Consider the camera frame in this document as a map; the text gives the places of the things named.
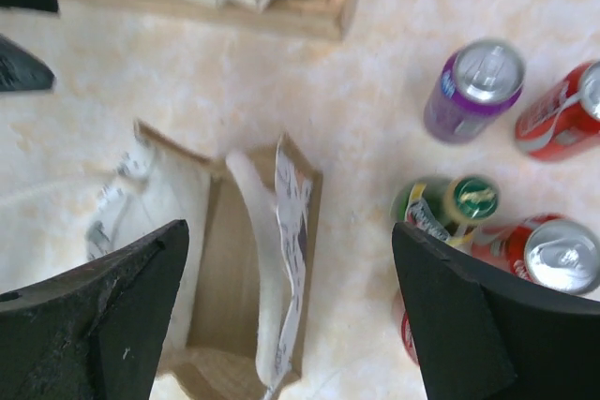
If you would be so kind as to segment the wooden clothes rack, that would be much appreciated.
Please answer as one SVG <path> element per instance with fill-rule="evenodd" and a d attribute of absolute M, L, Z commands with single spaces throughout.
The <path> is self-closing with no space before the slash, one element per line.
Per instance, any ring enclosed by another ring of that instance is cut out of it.
<path fill-rule="evenodd" d="M 274 0 L 263 12 L 228 5 L 207 7 L 188 0 L 69 0 L 162 17 L 252 28 L 278 35 L 341 41 L 358 0 Z"/>

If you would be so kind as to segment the green glass bottle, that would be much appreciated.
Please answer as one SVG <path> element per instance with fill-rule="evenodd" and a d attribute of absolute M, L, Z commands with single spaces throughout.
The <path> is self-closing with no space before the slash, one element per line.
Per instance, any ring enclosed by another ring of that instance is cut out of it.
<path fill-rule="evenodd" d="M 500 204 L 500 189 L 490 178 L 429 175 L 403 186 L 391 206 L 391 218 L 407 222 L 453 247 L 468 244 L 475 230 Z"/>

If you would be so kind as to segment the red cola can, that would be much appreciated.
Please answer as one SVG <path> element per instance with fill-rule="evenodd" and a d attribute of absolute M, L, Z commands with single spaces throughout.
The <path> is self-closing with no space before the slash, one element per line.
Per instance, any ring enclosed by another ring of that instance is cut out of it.
<path fill-rule="evenodd" d="M 517 148 L 545 162 L 562 161 L 599 145 L 599 62 L 575 67 L 521 113 Z"/>
<path fill-rule="evenodd" d="M 392 314 L 395 320 L 398 336 L 408 356 L 416 365 L 419 365 L 416 347 L 413 341 L 413 333 L 411 330 L 406 306 L 400 290 L 397 291 L 394 297 L 392 305 Z"/>
<path fill-rule="evenodd" d="M 599 287 L 599 238 L 558 214 L 479 228 L 470 253 L 498 269 L 557 291 L 584 295 Z"/>

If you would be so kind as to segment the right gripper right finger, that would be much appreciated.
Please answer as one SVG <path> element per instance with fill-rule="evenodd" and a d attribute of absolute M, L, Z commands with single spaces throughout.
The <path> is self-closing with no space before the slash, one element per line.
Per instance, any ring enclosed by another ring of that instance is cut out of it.
<path fill-rule="evenodd" d="M 525 281 L 407 223 L 392 246 L 429 399 L 596 399 L 599 304 Z"/>

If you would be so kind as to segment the canvas bag with cartoon print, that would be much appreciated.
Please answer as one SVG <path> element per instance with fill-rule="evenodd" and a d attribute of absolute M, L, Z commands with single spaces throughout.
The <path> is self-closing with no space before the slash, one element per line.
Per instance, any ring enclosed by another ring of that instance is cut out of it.
<path fill-rule="evenodd" d="M 322 175 L 287 134 L 220 158 L 144 122 L 86 233 L 98 259 L 175 219 L 187 262 L 158 365 L 191 399 L 277 399 L 302 375 Z"/>

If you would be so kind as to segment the purple soda can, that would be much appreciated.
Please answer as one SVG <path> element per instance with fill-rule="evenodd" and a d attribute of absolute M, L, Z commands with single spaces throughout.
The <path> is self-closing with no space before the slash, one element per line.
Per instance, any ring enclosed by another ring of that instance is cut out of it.
<path fill-rule="evenodd" d="M 496 37 L 454 52 L 424 108 L 427 131 L 439 141 L 473 141 L 519 99 L 526 65 L 519 51 Z"/>

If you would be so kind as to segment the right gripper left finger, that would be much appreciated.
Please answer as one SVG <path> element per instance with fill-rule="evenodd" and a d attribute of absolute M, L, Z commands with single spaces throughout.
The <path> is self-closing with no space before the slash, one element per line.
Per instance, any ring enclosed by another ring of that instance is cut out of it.
<path fill-rule="evenodd" d="M 188 224 L 1 296 L 4 399 L 146 399 L 187 261 Z"/>

